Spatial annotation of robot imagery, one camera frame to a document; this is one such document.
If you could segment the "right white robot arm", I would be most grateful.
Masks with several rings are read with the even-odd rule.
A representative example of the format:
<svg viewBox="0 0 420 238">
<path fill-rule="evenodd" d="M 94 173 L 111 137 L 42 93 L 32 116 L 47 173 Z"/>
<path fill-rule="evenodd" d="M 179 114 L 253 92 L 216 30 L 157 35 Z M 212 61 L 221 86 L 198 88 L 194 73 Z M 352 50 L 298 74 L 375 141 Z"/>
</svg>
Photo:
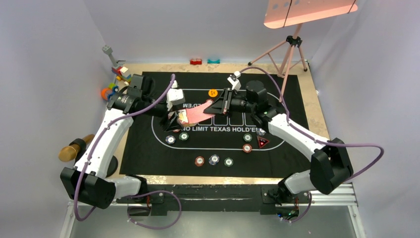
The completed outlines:
<svg viewBox="0 0 420 238">
<path fill-rule="evenodd" d="M 308 170 L 291 174 L 278 183 L 281 200 L 289 202 L 298 193 L 312 190 L 328 195 L 354 174 L 342 140 L 327 141 L 300 125 L 293 125 L 286 113 L 269 103 L 267 90 L 260 81 L 248 82 L 245 96 L 239 96 L 238 77 L 239 72 L 228 77 L 232 87 L 225 88 L 204 113 L 224 116 L 231 112 L 249 113 L 258 128 L 284 140 L 309 160 Z"/>
</svg>

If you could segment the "pink playing card box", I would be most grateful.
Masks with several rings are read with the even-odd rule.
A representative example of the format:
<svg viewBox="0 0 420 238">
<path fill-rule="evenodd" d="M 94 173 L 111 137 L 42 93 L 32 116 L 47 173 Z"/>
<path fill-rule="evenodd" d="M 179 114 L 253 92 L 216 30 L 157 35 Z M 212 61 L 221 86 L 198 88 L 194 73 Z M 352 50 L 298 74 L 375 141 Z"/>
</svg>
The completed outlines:
<svg viewBox="0 0 420 238">
<path fill-rule="evenodd" d="M 195 110 L 179 110 L 178 112 L 178 122 L 183 127 L 194 126 L 199 122 L 206 120 L 206 115 L 203 112 L 198 112 Z"/>
</svg>

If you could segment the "red backed playing card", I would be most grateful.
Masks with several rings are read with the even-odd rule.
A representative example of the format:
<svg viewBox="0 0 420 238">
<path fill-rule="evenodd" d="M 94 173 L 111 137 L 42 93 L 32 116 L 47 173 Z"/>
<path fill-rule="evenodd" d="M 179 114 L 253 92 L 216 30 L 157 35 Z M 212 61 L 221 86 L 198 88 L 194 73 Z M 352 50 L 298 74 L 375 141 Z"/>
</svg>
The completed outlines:
<svg viewBox="0 0 420 238">
<path fill-rule="evenodd" d="M 212 118 L 213 114 L 207 114 L 204 112 L 204 110 L 207 109 L 209 106 L 211 106 L 212 103 L 213 103 L 212 100 L 207 100 L 205 103 L 199 106 L 190 108 L 187 113 L 189 122 L 199 123 L 199 122 Z"/>
</svg>

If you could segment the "red poker chip stack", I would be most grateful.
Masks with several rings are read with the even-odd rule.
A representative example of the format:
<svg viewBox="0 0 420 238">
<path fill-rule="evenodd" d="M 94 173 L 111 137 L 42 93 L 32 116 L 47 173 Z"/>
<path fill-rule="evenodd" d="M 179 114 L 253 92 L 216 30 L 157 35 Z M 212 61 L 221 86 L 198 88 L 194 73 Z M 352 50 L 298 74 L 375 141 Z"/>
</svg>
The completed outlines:
<svg viewBox="0 0 420 238">
<path fill-rule="evenodd" d="M 202 166 L 205 163 L 205 159 L 202 156 L 198 156 L 195 158 L 195 165 L 197 167 Z"/>
</svg>

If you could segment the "red triangular button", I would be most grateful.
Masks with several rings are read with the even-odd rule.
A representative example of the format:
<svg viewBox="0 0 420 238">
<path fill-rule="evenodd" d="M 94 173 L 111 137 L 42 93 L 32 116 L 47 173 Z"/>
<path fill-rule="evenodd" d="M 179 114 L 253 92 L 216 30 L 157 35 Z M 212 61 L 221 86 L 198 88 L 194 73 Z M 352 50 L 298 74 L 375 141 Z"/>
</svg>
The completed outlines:
<svg viewBox="0 0 420 238">
<path fill-rule="evenodd" d="M 257 136 L 257 142 L 259 149 L 262 149 L 269 143 L 269 140 L 261 136 Z"/>
</svg>

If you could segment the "teal small block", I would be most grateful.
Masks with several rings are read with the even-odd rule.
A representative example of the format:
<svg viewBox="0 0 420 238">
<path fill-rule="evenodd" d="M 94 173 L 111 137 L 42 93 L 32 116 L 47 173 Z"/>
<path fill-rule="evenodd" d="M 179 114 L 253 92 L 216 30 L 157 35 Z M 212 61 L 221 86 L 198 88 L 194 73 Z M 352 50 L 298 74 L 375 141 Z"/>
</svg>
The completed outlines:
<svg viewBox="0 0 420 238">
<path fill-rule="evenodd" d="M 209 58 L 207 60 L 207 63 L 208 64 L 220 64 L 220 59 L 211 59 L 211 58 Z"/>
</svg>

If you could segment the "colourful toy block train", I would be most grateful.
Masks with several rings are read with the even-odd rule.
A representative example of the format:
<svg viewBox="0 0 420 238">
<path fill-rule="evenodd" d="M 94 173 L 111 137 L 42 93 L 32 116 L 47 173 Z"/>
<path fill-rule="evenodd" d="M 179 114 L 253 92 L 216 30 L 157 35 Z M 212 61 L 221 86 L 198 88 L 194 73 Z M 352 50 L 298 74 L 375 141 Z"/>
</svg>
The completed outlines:
<svg viewBox="0 0 420 238">
<path fill-rule="evenodd" d="M 113 66 L 111 71 L 115 74 L 115 79 L 117 82 L 124 83 L 129 85 L 132 78 L 131 71 L 125 66 Z"/>
</svg>

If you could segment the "gold microphone on stand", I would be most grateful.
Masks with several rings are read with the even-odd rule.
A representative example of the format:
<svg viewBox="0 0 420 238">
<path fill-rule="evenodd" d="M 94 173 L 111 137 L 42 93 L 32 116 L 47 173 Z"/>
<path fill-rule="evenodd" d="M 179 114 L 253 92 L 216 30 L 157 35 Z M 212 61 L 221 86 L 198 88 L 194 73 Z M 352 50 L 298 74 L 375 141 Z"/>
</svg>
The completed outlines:
<svg viewBox="0 0 420 238">
<path fill-rule="evenodd" d="M 94 139 L 93 134 L 88 134 L 83 138 L 74 139 L 69 145 L 63 147 L 59 154 L 58 159 L 62 162 L 69 162 L 74 160 L 75 163 L 82 157 L 82 154 L 86 151 L 87 146 Z M 118 169 L 118 159 L 115 156 L 112 156 L 110 165 L 107 169 L 106 177 L 113 175 Z"/>
</svg>

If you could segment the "black poker table mat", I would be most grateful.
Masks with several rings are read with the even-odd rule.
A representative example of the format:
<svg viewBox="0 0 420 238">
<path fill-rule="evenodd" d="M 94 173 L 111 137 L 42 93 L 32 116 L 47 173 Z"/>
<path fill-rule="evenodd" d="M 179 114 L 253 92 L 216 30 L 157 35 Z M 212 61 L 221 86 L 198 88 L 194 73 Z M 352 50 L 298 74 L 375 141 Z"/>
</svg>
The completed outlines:
<svg viewBox="0 0 420 238">
<path fill-rule="evenodd" d="M 155 80 L 153 97 L 157 98 L 168 86 L 172 72 L 143 72 Z M 183 89 L 186 102 L 181 108 L 192 108 L 210 99 L 209 90 L 216 89 L 220 94 L 230 86 L 228 73 L 175 72 L 176 80 Z M 242 74 L 239 78 L 242 87 L 240 94 L 245 95 L 245 85 L 250 81 L 260 81 L 267 90 L 267 99 L 273 106 L 278 106 L 278 91 L 265 74 Z M 285 102 L 290 112 L 290 119 L 309 129 L 307 114 L 302 98 L 299 78 L 288 76 L 285 89 Z M 262 136 L 268 143 L 262 148 L 256 134 L 256 127 L 249 114 L 232 113 L 231 117 L 215 116 L 197 124 L 186 127 L 189 138 L 179 138 L 181 132 L 164 131 L 159 124 L 161 118 L 140 115 L 134 119 L 128 130 L 127 140 L 121 159 L 120 174 L 155 175 L 155 176 L 201 176 L 201 177 L 250 177 L 250 178 L 283 178 L 292 173 L 303 172 L 310 168 L 309 160 L 293 146 L 282 139 L 265 134 Z M 244 135 L 252 136 L 248 142 L 252 151 L 246 153 Z M 166 137 L 175 137 L 173 144 L 166 142 Z M 219 157 L 216 165 L 209 164 L 212 155 Z M 205 164 L 196 166 L 195 159 L 203 157 Z M 230 158 L 233 165 L 224 165 Z"/>
</svg>

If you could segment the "orange round button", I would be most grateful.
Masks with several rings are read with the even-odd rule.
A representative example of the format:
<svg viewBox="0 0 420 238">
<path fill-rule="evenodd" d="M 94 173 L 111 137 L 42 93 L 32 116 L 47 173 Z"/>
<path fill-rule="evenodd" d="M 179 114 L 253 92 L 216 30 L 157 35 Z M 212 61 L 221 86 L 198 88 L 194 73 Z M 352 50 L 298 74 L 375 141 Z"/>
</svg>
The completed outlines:
<svg viewBox="0 0 420 238">
<path fill-rule="evenodd" d="M 209 95 L 211 98 L 215 98 L 215 97 L 218 95 L 218 91 L 217 91 L 216 89 L 210 89 L 210 90 L 208 91 L 208 95 Z"/>
</svg>

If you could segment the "pink music stand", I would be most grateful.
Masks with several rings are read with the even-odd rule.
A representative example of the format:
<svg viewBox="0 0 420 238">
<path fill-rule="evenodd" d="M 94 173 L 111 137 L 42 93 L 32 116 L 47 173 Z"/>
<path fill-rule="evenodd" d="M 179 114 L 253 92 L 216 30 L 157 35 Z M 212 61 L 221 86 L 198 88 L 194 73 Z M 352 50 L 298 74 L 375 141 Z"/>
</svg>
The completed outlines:
<svg viewBox="0 0 420 238">
<path fill-rule="evenodd" d="M 284 94 L 290 69 L 301 63 L 303 71 L 308 71 L 308 65 L 301 49 L 303 40 L 300 37 L 300 31 L 303 24 L 357 10 L 357 0 L 270 0 L 265 13 L 264 26 L 269 29 L 278 29 L 295 25 L 296 29 L 292 35 L 287 36 L 285 40 L 248 62 L 248 65 L 251 66 L 261 58 L 268 56 L 277 70 L 277 76 L 283 78 L 281 93 Z M 281 66 L 278 66 L 271 53 L 285 44 L 289 46 Z"/>
</svg>

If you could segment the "blue poker chip stack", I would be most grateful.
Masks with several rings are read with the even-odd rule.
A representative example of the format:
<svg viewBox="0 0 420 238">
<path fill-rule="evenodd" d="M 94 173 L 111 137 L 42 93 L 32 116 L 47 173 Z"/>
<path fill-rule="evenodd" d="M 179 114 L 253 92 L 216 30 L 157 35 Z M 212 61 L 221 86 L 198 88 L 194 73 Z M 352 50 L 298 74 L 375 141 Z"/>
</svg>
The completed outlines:
<svg viewBox="0 0 420 238">
<path fill-rule="evenodd" d="M 211 155 L 209 157 L 209 164 L 212 165 L 212 166 L 217 165 L 219 161 L 220 161 L 220 158 L 216 154 Z"/>
</svg>

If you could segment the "green poker chip stack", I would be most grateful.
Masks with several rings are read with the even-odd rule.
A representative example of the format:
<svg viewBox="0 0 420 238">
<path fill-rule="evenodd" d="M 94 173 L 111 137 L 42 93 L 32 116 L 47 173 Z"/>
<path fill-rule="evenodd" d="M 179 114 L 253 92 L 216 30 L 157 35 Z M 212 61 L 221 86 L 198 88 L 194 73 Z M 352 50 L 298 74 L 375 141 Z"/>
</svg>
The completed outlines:
<svg viewBox="0 0 420 238">
<path fill-rule="evenodd" d="M 224 165 L 225 165 L 225 166 L 227 166 L 227 167 L 231 167 L 231 166 L 233 165 L 233 159 L 231 159 L 231 158 L 226 158 L 226 159 L 224 160 Z"/>
</svg>

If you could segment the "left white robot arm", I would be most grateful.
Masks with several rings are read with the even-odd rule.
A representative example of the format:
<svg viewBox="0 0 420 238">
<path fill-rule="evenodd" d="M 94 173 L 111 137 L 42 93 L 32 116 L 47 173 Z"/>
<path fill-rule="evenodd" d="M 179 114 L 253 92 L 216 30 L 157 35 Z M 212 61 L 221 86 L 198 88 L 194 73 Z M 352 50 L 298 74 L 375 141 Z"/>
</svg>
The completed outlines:
<svg viewBox="0 0 420 238">
<path fill-rule="evenodd" d="M 148 99 L 133 84 L 111 96 L 102 124 L 81 158 L 72 168 L 64 168 L 60 179 L 75 204 L 82 202 L 105 209 L 112 201 L 129 196 L 134 202 L 146 200 L 148 190 L 137 176 L 108 179 L 107 170 L 125 132 L 134 118 L 157 109 L 175 83 L 172 74 L 169 85 L 157 99 Z"/>
</svg>

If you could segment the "red small block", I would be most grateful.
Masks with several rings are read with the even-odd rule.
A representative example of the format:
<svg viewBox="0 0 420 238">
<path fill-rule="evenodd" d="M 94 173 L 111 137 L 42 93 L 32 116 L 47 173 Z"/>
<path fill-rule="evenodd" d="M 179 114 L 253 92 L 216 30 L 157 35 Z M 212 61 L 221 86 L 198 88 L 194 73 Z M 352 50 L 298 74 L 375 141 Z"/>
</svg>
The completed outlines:
<svg viewBox="0 0 420 238">
<path fill-rule="evenodd" d="M 202 63 L 203 63 L 203 61 L 200 58 L 190 59 L 190 64 L 191 65 L 201 65 Z"/>
</svg>

